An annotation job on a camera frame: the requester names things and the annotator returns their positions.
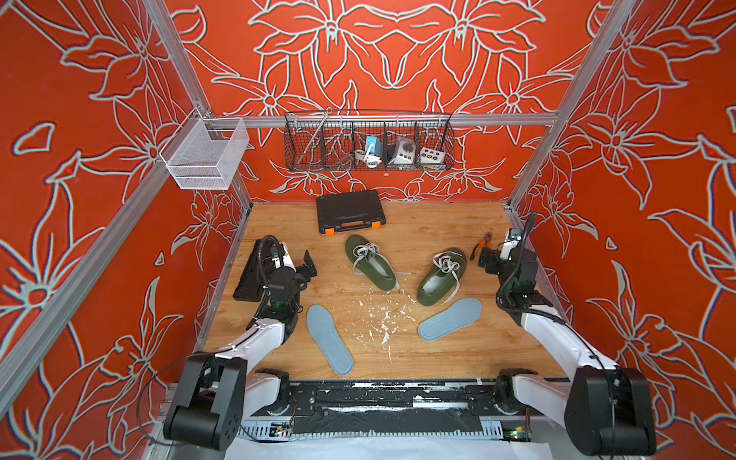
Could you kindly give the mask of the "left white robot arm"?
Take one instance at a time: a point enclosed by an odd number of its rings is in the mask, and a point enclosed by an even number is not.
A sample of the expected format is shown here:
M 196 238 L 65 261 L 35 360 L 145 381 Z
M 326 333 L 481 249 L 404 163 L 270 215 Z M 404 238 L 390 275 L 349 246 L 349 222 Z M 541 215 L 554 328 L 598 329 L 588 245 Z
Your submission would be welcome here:
M 288 376 L 256 367 L 291 337 L 302 309 L 301 293 L 317 270 L 308 253 L 297 266 L 286 245 L 272 235 L 257 241 L 254 253 L 256 279 L 263 288 L 258 309 L 234 342 L 188 356 L 164 419 L 167 441 L 223 452 L 243 417 L 288 403 Z

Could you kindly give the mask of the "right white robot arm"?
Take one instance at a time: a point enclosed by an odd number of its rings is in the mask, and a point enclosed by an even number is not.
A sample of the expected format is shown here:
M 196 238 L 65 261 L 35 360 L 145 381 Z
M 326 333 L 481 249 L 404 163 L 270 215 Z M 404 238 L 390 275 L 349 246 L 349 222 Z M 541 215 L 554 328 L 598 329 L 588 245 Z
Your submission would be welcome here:
M 496 409 L 506 415 L 537 410 L 563 427 L 584 455 L 651 456 L 657 437 L 649 381 L 597 351 L 536 288 L 538 257 L 526 246 L 536 217 L 510 230 L 499 249 L 483 249 L 479 264 L 498 276 L 498 308 L 540 342 L 567 381 L 503 369 L 494 384 Z

